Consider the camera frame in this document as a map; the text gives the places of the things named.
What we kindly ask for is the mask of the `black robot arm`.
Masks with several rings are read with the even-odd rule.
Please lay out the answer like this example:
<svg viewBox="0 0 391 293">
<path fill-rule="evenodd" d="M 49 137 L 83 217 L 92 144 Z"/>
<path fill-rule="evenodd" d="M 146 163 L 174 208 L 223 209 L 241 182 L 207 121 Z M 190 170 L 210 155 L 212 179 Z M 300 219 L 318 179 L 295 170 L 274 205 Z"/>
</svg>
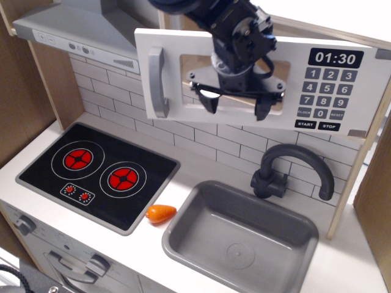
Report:
<svg viewBox="0 0 391 293">
<path fill-rule="evenodd" d="M 255 101 L 264 120 L 283 100 L 286 84 L 273 76 L 268 53 L 276 49 L 270 16 L 250 1 L 151 1 L 171 15 L 185 15 L 213 39 L 211 66 L 188 72 L 190 88 L 204 108 L 215 114 L 222 95 Z"/>
</svg>

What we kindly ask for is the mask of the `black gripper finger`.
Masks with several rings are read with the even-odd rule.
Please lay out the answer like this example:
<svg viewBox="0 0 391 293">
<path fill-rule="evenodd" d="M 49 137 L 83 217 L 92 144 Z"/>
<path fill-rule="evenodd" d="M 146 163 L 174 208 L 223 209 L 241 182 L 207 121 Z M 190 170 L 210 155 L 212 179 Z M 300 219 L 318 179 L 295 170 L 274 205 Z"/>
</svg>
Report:
<svg viewBox="0 0 391 293">
<path fill-rule="evenodd" d="M 221 94 L 218 92 L 218 90 L 205 85 L 196 85 L 194 91 L 198 95 L 199 101 L 202 103 L 204 108 L 208 112 L 215 114 L 217 111 L 219 98 L 221 97 Z"/>
<path fill-rule="evenodd" d="M 256 98 L 255 116 L 257 121 L 264 120 L 271 110 L 271 106 L 280 102 L 280 95 L 261 95 Z"/>
</svg>

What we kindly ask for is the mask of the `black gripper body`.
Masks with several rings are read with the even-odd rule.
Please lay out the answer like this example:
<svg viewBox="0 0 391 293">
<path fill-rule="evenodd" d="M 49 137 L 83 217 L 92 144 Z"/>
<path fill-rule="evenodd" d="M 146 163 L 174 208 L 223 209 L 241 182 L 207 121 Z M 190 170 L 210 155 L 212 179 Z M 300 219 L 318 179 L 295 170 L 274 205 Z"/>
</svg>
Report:
<svg viewBox="0 0 391 293">
<path fill-rule="evenodd" d="M 271 70 L 265 71 L 258 65 L 241 74 L 219 73 L 212 66 L 192 69 L 186 73 L 186 80 L 193 90 L 196 85 L 205 85 L 217 89 L 221 96 L 240 98 L 282 96 L 287 87 L 285 81 L 275 77 Z"/>
</svg>

